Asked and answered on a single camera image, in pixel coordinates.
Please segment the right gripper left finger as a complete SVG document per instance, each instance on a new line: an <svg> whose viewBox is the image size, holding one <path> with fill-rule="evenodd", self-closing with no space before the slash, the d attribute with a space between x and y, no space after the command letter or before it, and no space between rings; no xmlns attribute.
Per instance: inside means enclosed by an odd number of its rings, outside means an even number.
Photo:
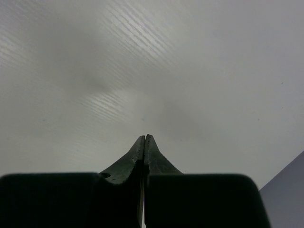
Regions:
<svg viewBox="0 0 304 228"><path fill-rule="evenodd" d="M140 228L143 219L145 136L100 173L98 215L103 228Z"/></svg>

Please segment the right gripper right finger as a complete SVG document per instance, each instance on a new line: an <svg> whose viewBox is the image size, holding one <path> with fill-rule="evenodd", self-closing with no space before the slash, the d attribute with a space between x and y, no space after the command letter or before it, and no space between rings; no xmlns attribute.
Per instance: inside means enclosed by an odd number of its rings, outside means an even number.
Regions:
<svg viewBox="0 0 304 228"><path fill-rule="evenodd" d="M154 137L146 135L144 146L145 175L183 175L159 150Z"/></svg>

